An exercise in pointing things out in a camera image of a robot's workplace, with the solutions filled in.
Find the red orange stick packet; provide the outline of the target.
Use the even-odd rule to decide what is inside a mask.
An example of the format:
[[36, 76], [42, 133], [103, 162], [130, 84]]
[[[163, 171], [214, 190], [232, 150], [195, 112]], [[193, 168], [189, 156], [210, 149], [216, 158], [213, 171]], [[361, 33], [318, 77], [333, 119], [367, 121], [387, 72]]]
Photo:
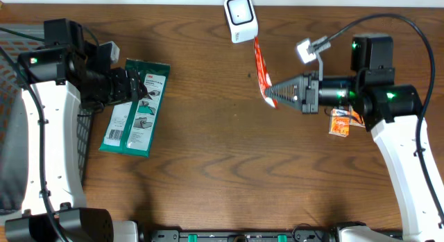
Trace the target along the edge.
[[254, 52], [255, 52], [255, 64], [257, 69], [257, 81], [259, 85], [259, 90], [264, 101], [270, 105], [272, 108], [276, 108], [277, 102], [272, 98], [268, 97], [265, 91], [272, 86], [271, 79], [266, 68], [266, 63], [262, 55], [262, 50], [259, 45], [258, 37], [254, 38]]

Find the white green packet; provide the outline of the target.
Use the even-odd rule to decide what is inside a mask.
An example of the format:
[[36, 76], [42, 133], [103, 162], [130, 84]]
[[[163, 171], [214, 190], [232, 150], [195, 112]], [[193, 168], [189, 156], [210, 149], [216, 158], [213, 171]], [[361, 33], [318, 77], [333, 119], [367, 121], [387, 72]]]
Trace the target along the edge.
[[128, 59], [126, 68], [137, 73], [147, 95], [137, 102], [114, 106], [99, 150], [148, 157], [171, 66]]

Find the orange tissue pack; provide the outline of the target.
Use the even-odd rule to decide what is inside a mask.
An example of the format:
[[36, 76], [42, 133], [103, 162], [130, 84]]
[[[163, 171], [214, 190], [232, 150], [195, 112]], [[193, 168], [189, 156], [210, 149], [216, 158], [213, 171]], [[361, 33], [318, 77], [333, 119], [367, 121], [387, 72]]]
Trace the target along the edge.
[[349, 107], [349, 112], [350, 112], [350, 125], [364, 128], [365, 127], [364, 120], [357, 112], [354, 111], [352, 106]]
[[329, 133], [340, 137], [347, 137], [350, 131], [350, 113], [346, 110], [332, 109], [330, 112]]

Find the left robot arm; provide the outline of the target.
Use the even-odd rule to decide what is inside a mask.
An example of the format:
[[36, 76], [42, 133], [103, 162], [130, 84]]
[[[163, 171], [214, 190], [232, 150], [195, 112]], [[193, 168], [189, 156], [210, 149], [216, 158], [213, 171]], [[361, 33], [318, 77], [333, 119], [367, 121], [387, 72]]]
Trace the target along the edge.
[[11, 67], [19, 76], [28, 131], [28, 176], [19, 218], [7, 220], [8, 241], [143, 241], [135, 221], [114, 221], [89, 208], [78, 169], [80, 110], [142, 99], [136, 71], [117, 66], [118, 47], [85, 40], [69, 19], [44, 23], [42, 46], [20, 53]]

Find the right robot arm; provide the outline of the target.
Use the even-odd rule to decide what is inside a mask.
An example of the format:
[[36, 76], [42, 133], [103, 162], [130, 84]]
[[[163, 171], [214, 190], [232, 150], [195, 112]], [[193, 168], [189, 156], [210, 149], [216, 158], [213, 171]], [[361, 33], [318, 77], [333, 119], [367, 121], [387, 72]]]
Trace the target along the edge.
[[384, 158], [402, 218], [403, 241], [443, 240], [443, 181], [422, 115], [426, 105], [413, 85], [396, 85], [393, 39], [383, 33], [355, 35], [355, 76], [309, 71], [268, 86], [265, 99], [304, 114], [320, 106], [349, 106], [364, 122]]

